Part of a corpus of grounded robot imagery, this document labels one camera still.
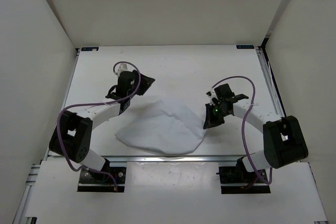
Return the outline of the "blue corner label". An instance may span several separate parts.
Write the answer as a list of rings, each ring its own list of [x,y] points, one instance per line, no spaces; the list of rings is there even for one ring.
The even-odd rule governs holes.
[[[253,45],[237,45],[237,49],[255,49]]]
[[[99,47],[82,47],[81,51],[98,51]]]

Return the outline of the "right aluminium frame rail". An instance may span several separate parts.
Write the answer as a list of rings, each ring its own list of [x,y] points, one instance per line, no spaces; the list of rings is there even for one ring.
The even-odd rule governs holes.
[[[308,149],[298,119],[292,115],[287,116],[283,110],[265,49],[258,47],[256,51],[275,108],[275,114],[263,113],[263,155],[267,163],[277,169],[306,158]]]

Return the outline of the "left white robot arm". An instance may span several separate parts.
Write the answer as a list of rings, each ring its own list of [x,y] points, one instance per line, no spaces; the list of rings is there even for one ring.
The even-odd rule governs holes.
[[[90,149],[92,131],[109,119],[121,115],[130,106],[135,95],[144,95],[155,82],[136,70],[123,70],[106,100],[99,105],[86,105],[80,112],[66,110],[49,142],[49,149],[87,169],[98,182],[110,176],[109,161]]]

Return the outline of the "right blue corner label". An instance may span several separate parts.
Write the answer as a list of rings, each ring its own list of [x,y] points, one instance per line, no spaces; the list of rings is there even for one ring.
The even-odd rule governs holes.
[[[237,49],[255,49],[253,45],[237,45]]]

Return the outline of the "left aluminium frame rail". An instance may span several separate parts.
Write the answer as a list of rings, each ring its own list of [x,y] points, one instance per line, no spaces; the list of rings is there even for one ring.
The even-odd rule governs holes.
[[[57,62],[53,77],[55,78],[55,88],[53,89],[52,98],[55,98],[55,104],[50,104],[50,122],[48,124],[47,138],[46,138],[46,151],[44,157],[41,159],[45,161],[49,153],[49,142],[53,136],[57,126],[57,119],[60,111],[65,107],[65,102],[69,92],[71,80],[77,64],[77,57],[80,48],[75,48],[71,51],[70,56],[62,61]]]

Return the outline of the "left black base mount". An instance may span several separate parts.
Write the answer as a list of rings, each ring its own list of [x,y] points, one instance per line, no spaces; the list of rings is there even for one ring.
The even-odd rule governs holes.
[[[87,193],[123,193],[127,168],[125,166],[104,165],[104,174],[87,169],[80,172],[77,191]]]

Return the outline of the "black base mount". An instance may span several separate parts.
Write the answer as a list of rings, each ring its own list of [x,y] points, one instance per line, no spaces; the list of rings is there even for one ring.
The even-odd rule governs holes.
[[[270,194],[269,185],[264,184],[255,172],[241,173],[235,166],[220,166],[218,172],[222,195]]]
[[[123,193],[127,168],[125,166],[104,165],[104,174],[87,169],[80,172],[77,191],[87,193]]]

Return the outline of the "white skirt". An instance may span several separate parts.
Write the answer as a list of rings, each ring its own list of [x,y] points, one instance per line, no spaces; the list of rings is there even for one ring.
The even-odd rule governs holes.
[[[205,133],[203,120],[187,105],[163,99],[148,105],[115,136],[129,147],[180,156],[194,152]]]

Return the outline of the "aluminium frame rail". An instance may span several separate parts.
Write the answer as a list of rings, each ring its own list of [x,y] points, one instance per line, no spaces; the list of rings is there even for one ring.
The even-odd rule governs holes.
[[[55,78],[55,88],[53,89],[52,98],[55,98],[55,104],[50,104],[50,122],[48,124],[47,138],[46,138],[46,151],[44,157],[41,159],[45,161],[49,153],[49,142],[53,136],[57,126],[57,119],[60,111],[65,107],[65,102],[69,92],[71,80],[77,64],[77,57],[80,48],[75,48],[71,51],[70,56],[62,61],[57,62],[53,77]]]
[[[256,51],[275,108],[275,114],[263,113],[263,155],[267,163],[277,169],[306,158],[308,149],[298,119],[292,115],[287,116],[283,110],[265,49],[258,47]]]

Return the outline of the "front aluminium rail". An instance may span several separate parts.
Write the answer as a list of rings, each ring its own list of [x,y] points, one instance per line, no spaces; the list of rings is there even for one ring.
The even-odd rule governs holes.
[[[92,152],[88,154],[83,161],[83,164],[88,163],[89,167],[93,168],[95,164],[100,162],[103,158],[110,162],[236,162],[241,158],[241,155],[201,155],[201,156],[100,156]]]

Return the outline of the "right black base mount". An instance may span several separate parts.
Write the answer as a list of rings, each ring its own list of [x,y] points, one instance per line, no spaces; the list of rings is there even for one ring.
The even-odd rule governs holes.
[[[255,172],[241,173],[235,166],[220,166],[218,172],[222,195],[270,194],[269,185],[264,184]]]

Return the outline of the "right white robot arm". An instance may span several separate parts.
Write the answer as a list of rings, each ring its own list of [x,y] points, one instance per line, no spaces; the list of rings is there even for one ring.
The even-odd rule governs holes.
[[[206,93],[210,102],[205,105],[204,129],[225,123],[224,117],[232,115],[242,119],[242,136],[248,123],[262,133],[263,149],[237,161],[236,177],[247,182],[256,170],[278,169],[308,157],[309,151],[299,121],[294,116],[281,117],[264,112],[244,94],[232,92],[229,84]]]

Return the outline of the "left blue corner label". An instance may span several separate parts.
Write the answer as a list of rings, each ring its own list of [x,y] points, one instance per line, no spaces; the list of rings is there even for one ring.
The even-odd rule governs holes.
[[[82,47],[81,51],[98,51],[99,47]]]

